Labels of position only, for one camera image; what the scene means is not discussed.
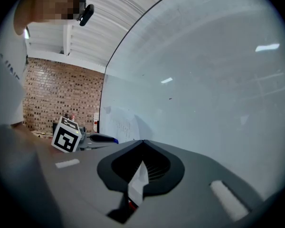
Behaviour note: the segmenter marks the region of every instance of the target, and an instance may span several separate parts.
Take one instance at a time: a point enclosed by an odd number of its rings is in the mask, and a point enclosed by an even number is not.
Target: brick wall
[[[23,114],[31,131],[52,132],[52,123],[65,113],[74,113],[75,122],[92,131],[104,74],[35,58],[29,58],[27,71]]]

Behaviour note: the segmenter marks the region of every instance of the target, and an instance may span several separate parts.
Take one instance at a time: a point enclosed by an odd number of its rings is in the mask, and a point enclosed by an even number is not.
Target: white cube
[[[78,123],[63,116],[60,117],[53,135],[52,146],[65,153],[75,152],[80,139],[81,132]]]

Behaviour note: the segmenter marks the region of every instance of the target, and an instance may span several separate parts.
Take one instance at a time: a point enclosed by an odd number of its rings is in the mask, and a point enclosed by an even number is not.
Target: white strip
[[[279,48],[279,46],[280,46],[280,44],[270,44],[270,45],[266,45],[266,46],[258,46],[256,48],[256,52],[266,51],[266,50],[276,50]]]
[[[64,162],[59,162],[59,163],[56,163],[56,166],[57,168],[65,168],[67,166],[71,166],[71,165],[76,165],[76,164],[79,164],[80,161],[78,159],[73,159],[73,160],[70,160],[70,161],[64,161]]]
[[[249,213],[247,208],[232,194],[221,180],[213,181],[210,184],[210,188],[233,221],[242,219]]]
[[[163,80],[161,83],[162,83],[162,84],[165,84],[165,83],[170,82],[170,81],[172,81],[172,80],[173,80],[172,78],[167,78],[167,79]]]

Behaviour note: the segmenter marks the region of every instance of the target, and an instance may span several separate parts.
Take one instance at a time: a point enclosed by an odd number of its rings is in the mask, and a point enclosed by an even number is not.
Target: ceiling
[[[32,23],[28,56],[63,62],[101,73],[133,24],[159,0],[87,0],[95,12],[81,27]]]

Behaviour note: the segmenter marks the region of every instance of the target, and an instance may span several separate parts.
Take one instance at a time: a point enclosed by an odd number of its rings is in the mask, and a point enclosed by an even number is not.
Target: person
[[[5,67],[23,86],[27,50],[24,30],[32,22],[51,22],[78,19],[86,8],[86,0],[19,0],[5,17],[0,28],[0,59]],[[23,124],[23,105],[18,106],[13,117],[3,124],[10,125],[18,134],[40,143],[41,138],[32,134]]]

